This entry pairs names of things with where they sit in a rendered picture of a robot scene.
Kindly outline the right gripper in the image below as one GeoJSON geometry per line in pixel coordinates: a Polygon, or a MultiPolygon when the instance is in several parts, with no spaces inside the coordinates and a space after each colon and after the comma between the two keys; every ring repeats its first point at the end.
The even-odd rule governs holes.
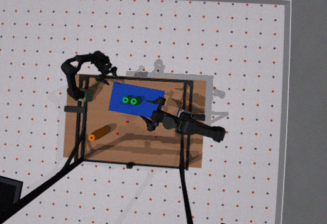
{"type": "MultiPolygon", "coordinates": [[[[165,101],[166,101],[165,98],[158,97],[158,99],[156,99],[155,101],[147,101],[147,102],[153,103],[153,104],[158,104],[158,107],[157,107],[157,110],[156,110],[156,111],[158,111],[158,110],[161,109],[162,106],[164,106],[165,101]]],[[[170,115],[170,113],[167,113],[167,112],[164,112],[164,113],[167,115],[166,117],[168,117],[170,115]]],[[[155,130],[156,126],[152,125],[152,120],[149,120],[148,118],[146,118],[144,116],[141,116],[141,115],[140,115],[140,117],[146,122],[148,131],[152,132],[152,131],[155,130]]],[[[166,117],[164,117],[164,118],[166,118],[166,117]]],[[[163,118],[163,120],[164,120],[164,118],[163,118]]]]}

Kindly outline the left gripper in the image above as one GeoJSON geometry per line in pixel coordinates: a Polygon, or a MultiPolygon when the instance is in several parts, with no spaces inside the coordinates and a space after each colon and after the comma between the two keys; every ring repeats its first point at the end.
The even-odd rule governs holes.
{"type": "MultiPolygon", "coordinates": [[[[100,65],[102,67],[104,67],[104,64],[100,65]]],[[[118,76],[116,74],[117,71],[117,67],[112,67],[111,70],[105,70],[105,72],[103,73],[103,71],[101,70],[100,66],[97,68],[98,71],[101,72],[101,74],[99,74],[98,76],[96,76],[95,80],[98,82],[103,82],[107,85],[109,85],[109,83],[107,82],[107,80],[104,78],[104,76],[108,75],[109,73],[112,73],[112,75],[118,80],[118,76]],[[108,72],[108,73],[107,73],[108,72]]]]}

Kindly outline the blue rectangular mat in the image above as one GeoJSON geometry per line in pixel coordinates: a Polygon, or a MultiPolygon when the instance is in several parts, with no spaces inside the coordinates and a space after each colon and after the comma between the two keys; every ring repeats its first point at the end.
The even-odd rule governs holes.
{"type": "Polygon", "coordinates": [[[164,97],[164,94],[165,91],[158,89],[114,82],[108,110],[150,118],[152,112],[157,110],[158,104],[147,101],[155,101],[158,97],[164,97]],[[125,96],[139,97],[141,103],[139,105],[126,104],[123,102],[125,96]]]}

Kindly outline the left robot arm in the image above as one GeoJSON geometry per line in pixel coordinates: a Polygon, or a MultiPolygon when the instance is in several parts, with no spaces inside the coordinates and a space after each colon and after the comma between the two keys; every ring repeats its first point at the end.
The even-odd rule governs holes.
{"type": "Polygon", "coordinates": [[[91,54],[85,54],[85,55],[76,55],[75,57],[71,59],[67,59],[62,65],[61,69],[66,75],[67,78],[67,83],[69,88],[67,88],[67,94],[72,97],[74,100],[78,101],[79,99],[84,99],[84,91],[81,91],[77,86],[76,86],[76,81],[75,81],[75,75],[77,74],[78,71],[80,71],[81,65],[84,62],[91,62],[91,64],[94,64],[97,68],[104,64],[105,67],[100,66],[101,70],[103,73],[105,70],[109,70],[112,68],[112,63],[109,60],[108,56],[105,56],[102,52],[95,51],[94,53],[91,54]],[[106,61],[107,60],[107,61],[106,61]],[[71,62],[78,62],[78,66],[75,68],[71,62]],[[106,65],[108,63],[108,65],[106,65]]]}

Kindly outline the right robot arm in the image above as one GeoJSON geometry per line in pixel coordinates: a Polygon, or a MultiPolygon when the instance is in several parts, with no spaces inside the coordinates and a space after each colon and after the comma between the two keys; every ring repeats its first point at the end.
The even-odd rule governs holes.
{"type": "Polygon", "coordinates": [[[175,132],[181,135],[193,135],[198,134],[205,137],[212,138],[216,142],[217,140],[223,141],[226,131],[220,126],[208,126],[199,121],[193,120],[191,114],[182,112],[179,117],[170,114],[167,115],[161,111],[153,111],[150,119],[152,125],[158,126],[159,123],[163,123],[163,127],[167,130],[175,128],[175,132]],[[164,118],[166,117],[166,118],[164,118]],[[163,119],[164,118],[164,119],[163,119]],[[188,119],[188,120],[187,120],[188,119]],[[180,130],[180,131],[179,131],[180,130]]]}

